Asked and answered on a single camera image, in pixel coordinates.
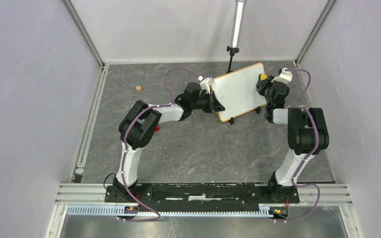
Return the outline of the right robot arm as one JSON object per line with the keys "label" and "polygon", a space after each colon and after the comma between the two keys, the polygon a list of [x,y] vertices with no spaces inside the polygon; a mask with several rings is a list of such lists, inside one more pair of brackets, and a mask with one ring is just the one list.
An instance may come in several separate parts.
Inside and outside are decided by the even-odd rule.
{"label": "right robot arm", "polygon": [[286,195],[297,192],[301,171],[315,155],[328,148],[329,133],[322,108],[284,107],[290,92],[286,83],[261,74],[256,90],[266,100],[265,119],[287,126],[289,151],[280,168],[272,174],[266,190],[270,201],[280,202]]}

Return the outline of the yellow framed whiteboard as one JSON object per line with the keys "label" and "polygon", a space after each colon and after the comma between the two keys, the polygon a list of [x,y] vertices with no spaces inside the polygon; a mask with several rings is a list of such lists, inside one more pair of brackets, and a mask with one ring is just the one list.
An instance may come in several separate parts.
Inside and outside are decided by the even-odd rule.
{"label": "yellow framed whiteboard", "polygon": [[265,73],[261,62],[214,78],[211,90],[225,110],[218,112],[227,122],[266,105],[265,97],[256,90],[259,76]]}

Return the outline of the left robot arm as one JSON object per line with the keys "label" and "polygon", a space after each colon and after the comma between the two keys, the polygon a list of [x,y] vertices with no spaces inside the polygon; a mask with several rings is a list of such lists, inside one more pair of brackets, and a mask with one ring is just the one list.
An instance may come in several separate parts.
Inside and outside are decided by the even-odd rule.
{"label": "left robot arm", "polygon": [[189,83],[184,92],[167,104],[153,105],[136,101],[119,125],[122,141],[122,158],[119,171],[113,180],[117,196],[124,202],[136,196],[137,168],[142,150],[151,141],[156,127],[168,121],[183,121],[194,110],[205,113],[225,111],[225,107],[207,87]]}

